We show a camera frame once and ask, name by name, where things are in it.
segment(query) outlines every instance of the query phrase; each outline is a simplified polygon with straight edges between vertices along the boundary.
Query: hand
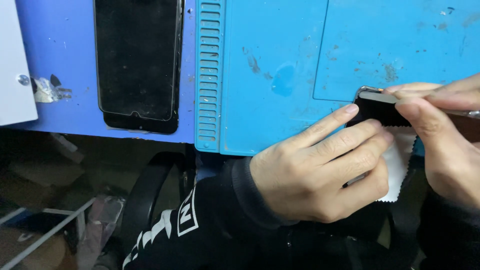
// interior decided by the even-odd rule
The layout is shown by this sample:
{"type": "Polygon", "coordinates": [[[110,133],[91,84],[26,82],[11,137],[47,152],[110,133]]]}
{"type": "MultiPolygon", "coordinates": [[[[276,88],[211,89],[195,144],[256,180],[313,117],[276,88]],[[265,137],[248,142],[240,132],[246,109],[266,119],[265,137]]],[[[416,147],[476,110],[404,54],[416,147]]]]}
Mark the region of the hand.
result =
{"type": "Polygon", "coordinates": [[[385,89],[398,99],[424,98],[436,107],[449,110],[480,110],[480,73],[448,85],[412,83],[385,89]]]}
{"type": "MultiPolygon", "coordinates": [[[[467,103],[457,104],[451,109],[466,108],[460,106],[467,103]]],[[[422,139],[432,189],[452,201],[480,208],[480,144],[468,142],[444,112],[424,99],[403,98],[395,107],[422,139]]]]}
{"type": "Polygon", "coordinates": [[[342,107],[253,157],[253,180],[275,213],[288,220],[330,223],[387,194],[388,170],[381,154],[393,135],[380,122],[367,120],[326,138],[358,110],[355,104],[342,107]],[[342,188],[365,172],[365,178],[342,188]]]}

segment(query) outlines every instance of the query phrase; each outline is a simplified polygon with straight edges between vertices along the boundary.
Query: screw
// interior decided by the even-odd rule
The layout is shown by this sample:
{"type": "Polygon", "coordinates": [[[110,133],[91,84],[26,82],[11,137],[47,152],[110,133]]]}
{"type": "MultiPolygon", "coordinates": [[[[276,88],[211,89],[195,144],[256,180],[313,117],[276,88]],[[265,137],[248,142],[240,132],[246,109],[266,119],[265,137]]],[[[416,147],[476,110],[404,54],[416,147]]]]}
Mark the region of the screw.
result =
{"type": "Polygon", "coordinates": [[[23,86],[27,86],[27,85],[30,84],[30,78],[29,78],[28,76],[26,76],[26,75],[23,75],[23,74],[22,74],[22,75],[18,75],[17,81],[18,81],[21,85],[23,85],[23,86]]]}

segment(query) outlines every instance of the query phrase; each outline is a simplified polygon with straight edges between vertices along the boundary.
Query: blue silicone repair mat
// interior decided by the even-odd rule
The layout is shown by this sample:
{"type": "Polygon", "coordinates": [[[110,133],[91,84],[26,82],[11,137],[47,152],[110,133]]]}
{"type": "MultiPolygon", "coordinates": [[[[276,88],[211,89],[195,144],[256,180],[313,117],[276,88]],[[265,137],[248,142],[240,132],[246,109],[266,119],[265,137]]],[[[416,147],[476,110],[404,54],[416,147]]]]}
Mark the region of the blue silicone repair mat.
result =
{"type": "Polygon", "coordinates": [[[200,151],[252,156],[362,85],[478,72],[479,1],[198,0],[196,12],[200,151]]]}

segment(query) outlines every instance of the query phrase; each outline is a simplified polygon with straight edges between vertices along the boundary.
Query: black sleeve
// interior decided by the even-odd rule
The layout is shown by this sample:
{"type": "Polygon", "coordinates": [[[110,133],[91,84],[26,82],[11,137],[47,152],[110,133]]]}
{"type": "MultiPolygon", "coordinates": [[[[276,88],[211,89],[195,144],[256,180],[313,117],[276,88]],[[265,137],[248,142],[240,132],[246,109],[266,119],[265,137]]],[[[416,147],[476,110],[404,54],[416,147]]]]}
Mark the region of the black sleeve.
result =
{"type": "Polygon", "coordinates": [[[421,270],[480,269],[480,209],[448,201],[431,190],[417,238],[427,256],[421,270]]]}
{"type": "Polygon", "coordinates": [[[177,209],[143,231],[124,269],[244,269],[259,239],[289,225],[265,204],[250,174],[251,158],[227,161],[200,180],[177,209]]]}

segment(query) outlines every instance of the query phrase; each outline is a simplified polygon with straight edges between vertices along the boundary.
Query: black sweatshirt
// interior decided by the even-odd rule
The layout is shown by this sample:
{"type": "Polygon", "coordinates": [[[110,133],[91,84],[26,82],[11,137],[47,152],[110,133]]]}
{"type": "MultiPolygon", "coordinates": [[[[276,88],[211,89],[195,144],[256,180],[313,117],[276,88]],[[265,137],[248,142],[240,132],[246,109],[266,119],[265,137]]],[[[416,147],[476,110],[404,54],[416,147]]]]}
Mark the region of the black sweatshirt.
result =
{"type": "MultiPolygon", "coordinates": [[[[227,161],[219,175],[199,181],[177,209],[163,211],[138,236],[124,269],[380,269],[368,263],[371,258],[353,265],[343,255],[351,239],[320,233],[313,222],[294,225],[278,217],[256,188],[249,164],[250,158],[227,161]]],[[[431,191],[417,237],[427,256],[420,269],[480,269],[480,210],[431,191]]]]}

